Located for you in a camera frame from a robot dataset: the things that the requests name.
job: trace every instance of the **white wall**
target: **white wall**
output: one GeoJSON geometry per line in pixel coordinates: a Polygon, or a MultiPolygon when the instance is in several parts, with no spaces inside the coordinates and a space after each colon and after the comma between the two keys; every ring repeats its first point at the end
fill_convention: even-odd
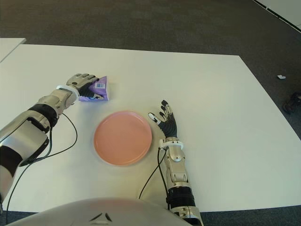
{"type": "Polygon", "coordinates": [[[301,25],[301,0],[258,0],[293,25],[301,25]]]}

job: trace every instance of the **black joint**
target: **black joint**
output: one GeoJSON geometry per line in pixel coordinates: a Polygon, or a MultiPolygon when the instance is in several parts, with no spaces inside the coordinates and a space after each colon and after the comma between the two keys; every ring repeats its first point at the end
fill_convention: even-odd
{"type": "Polygon", "coordinates": [[[58,115],[56,115],[56,111],[49,105],[36,104],[28,110],[36,111],[36,112],[39,112],[40,114],[44,115],[48,119],[50,127],[54,127],[57,123],[58,115]]]}
{"type": "Polygon", "coordinates": [[[172,187],[168,190],[166,202],[171,208],[179,206],[196,206],[190,187],[172,187]]]}
{"type": "Polygon", "coordinates": [[[23,160],[21,155],[7,146],[0,147],[0,165],[6,168],[13,177],[19,163],[23,160]]]}

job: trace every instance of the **silver arm segment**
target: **silver arm segment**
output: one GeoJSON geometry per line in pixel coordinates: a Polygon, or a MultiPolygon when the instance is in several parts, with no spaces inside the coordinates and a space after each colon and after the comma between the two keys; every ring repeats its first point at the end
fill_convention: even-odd
{"type": "Polygon", "coordinates": [[[32,163],[42,153],[49,143],[46,134],[50,128],[79,95],[91,95],[88,88],[96,80],[97,77],[89,74],[72,76],[66,85],[58,86],[50,95],[40,98],[33,107],[0,130],[1,203],[11,187],[17,167],[32,163]]]}
{"type": "Polygon", "coordinates": [[[192,225],[203,225],[199,209],[195,206],[192,189],[185,168],[183,143],[176,137],[160,140],[160,148],[166,150],[166,181],[170,211],[192,225]]]}

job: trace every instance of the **pink plate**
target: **pink plate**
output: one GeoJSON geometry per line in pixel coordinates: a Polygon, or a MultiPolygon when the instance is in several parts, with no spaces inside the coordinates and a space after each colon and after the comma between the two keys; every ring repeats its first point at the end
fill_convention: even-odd
{"type": "Polygon", "coordinates": [[[119,166],[142,159],[151,145],[151,128],[135,112],[115,112],[106,117],[94,134],[94,147],[107,163],[119,166]]]}

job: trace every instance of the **small white object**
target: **small white object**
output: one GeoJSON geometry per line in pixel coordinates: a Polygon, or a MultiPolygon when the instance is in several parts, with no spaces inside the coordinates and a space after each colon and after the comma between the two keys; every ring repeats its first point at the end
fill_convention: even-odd
{"type": "Polygon", "coordinates": [[[280,75],[277,75],[277,77],[278,77],[279,79],[286,79],[286,77],[285,77],[285,76],[282,76],[281,74],[280,74],[280,75]]]}

